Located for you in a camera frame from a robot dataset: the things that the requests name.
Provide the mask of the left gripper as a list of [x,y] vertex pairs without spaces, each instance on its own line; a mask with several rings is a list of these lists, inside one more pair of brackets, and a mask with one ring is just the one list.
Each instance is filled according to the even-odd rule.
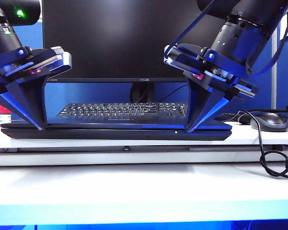
[[44,91],[46,77],[34,78],[34,65],[49,57],[50,49],[29,47],[0,54],[0,104],[38,130],[48,125]]

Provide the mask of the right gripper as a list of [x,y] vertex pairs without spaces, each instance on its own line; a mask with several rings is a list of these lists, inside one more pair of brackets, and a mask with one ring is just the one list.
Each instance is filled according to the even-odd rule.
[[229,130],[215,118],[240,105],[241,96],[254,97],[258,87],[246,81],[245,66],[207,47],[185,47],[184,75],[189,86],[189,107],[185,129]]

